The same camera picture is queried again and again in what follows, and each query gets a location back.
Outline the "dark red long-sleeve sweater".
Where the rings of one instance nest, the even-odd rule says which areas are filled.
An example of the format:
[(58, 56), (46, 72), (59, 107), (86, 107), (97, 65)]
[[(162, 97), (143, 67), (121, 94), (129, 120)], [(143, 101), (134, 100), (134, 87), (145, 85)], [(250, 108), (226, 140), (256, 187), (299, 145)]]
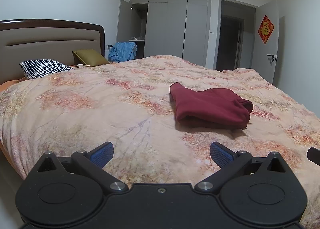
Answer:
[(245, 129), (253, 103), (225, 88), (193, 91), (174, 83), (170, 93), (175, 102), (175, 119), (186, 127)]

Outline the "blue clothes pile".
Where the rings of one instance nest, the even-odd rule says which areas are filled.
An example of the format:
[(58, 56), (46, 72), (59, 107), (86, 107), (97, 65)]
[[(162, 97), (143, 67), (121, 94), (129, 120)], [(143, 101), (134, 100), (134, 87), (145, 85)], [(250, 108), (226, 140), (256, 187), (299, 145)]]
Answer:
[(137, 44), (134, 42), (118, 42), (109, 49), (108, 61), (112, 63), (134, 60), (137, 53)]

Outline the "floral pink bed quilt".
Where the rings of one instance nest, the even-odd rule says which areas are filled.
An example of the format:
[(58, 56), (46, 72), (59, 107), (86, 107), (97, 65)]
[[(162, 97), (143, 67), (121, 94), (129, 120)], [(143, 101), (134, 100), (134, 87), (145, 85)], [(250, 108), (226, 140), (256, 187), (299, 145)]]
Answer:
[[(246, 129), (184, 128), (175, 122), (169, 88), (227, 88), (253, 103)], [(79, 66), (11, 85), (1, 92), (1, 148), (25, 178), (43, 152), (69, 156), (110, 141), (105, 170), (130, 185), (197, 183), (218, 170), (209, 147), (265, 157), (279, 152), (308, 196), (305, 228), (319, 228), (319, 118), (255, 70), (216, 71), (175, 56)]]

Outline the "olive green pillow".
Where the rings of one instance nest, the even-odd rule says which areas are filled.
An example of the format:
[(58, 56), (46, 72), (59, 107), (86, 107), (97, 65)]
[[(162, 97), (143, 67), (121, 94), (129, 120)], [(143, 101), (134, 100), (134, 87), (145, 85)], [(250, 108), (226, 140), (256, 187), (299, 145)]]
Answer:
[(110, 62), (94, 49), (73, 50), (74, 58), (84, 65), (99, 66)]

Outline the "black white checked pillow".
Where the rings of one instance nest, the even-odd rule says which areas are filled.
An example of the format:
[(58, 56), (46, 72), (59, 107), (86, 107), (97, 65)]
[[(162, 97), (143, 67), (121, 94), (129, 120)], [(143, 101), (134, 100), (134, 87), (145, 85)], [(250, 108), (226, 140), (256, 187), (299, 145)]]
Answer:
[(37, 79), (73, 69), (71, 66), (64, 65), (53, 59), (33, 59), (23, 61), (20, 63), (20, 67), (27, 79)]

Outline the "white room door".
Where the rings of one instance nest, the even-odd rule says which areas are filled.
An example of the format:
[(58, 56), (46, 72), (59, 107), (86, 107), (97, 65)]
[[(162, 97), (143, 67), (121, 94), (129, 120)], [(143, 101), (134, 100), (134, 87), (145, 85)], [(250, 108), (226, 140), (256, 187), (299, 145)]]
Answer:
[(254, 34), (251, 67), (272, 84), (279, 42), (279, 12), (275, 0), (256, 8)]

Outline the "red fu character decoration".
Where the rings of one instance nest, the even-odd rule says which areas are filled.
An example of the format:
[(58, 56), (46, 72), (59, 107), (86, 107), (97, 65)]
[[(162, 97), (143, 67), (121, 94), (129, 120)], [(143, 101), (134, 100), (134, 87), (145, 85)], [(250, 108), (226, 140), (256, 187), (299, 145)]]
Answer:
[(274, 30), (274, 24), (270, 21), (267, 15), (264, 15), (263, 20), (258, 29), (258, 34), (264, 44), (267, 43), (273, 30)]

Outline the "brown beige padded headboard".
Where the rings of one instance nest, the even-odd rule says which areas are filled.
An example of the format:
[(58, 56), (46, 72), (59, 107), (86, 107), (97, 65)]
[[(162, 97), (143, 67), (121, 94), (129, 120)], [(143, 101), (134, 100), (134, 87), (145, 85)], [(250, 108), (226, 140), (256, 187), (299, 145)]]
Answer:
[(105, 54), (105, 31), (100, 25), (53, 19), (1, 21), (1, 83), (20, 79), (20, 63), (54, 59), (75, 65), (74, 50), (93, 49)]

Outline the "grey built-in wardrobe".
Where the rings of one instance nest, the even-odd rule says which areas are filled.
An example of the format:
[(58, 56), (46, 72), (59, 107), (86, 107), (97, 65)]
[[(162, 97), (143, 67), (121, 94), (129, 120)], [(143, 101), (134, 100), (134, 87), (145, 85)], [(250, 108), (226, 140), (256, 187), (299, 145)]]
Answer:
[(117, 42), (138, 43), (138, 58), (172, 55), (205, 66), (211, 0), (120, 1)]

